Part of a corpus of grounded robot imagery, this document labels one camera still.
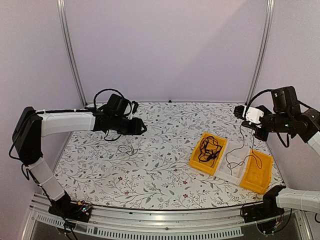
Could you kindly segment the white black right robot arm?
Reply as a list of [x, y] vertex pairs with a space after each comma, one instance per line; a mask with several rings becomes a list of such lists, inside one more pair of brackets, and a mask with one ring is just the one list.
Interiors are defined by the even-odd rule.
[[[255, 130], [256, 138], [266, 141], [269, 133], [280, 136], [286, 134], [286, 141], [281, 143], [289, 148], [290, 139], [298, 136], [316, 153], [320, 152], [320, 113], [316, 109], [305, 105], [306, 111], [301, 111], [303, 103], [298, 100], [295, 88], [286, 86], [277, 89], [266, 89], [257, 93], [256, 99], [264, 93], [270, 93], [273, 101], [273, 111], [263, 105], [258, 110], [264, 113], [259, 117], [261, 127]], [[263, 203], [259, 206], [257, 214], [262, 218], [269, 218], [283, 214], [284, 209], [296, 209], [320, 214], [320, 193], [314, 190], [297, 190], [283, 185], [272, 187], [263, 195]]]

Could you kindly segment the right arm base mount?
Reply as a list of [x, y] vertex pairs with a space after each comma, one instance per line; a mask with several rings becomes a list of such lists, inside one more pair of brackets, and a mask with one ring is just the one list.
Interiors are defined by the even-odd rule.
[[246, 203], [240, 208], [240, 216], [245, 223], [255, 222], [257, 230], [264, 236], [274, 235], [282, 231], [290, 222], [293, 210], [287, 220], [285, 210], [277, 206], [268, 206], [266, 203]]

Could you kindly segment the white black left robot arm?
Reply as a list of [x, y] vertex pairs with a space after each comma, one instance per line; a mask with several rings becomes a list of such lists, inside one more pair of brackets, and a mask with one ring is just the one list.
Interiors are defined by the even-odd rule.
[[73, 132], [116, 132], [119, 136], [140, 136], [147, 131], [141, 118], [135, 117], [139, 107], [117, 90], [105, 104], [75, 109], [36, 110], [26, 107], [12, 134], [8, 155], [21, 163], [27, 179], [33, 179], [49, 200], [49, 213], [63, 219], [84, 219], [92, 206], [84, 200], [74, 201], [58, 181], [43, 153], [46, 138], [57, 139]]

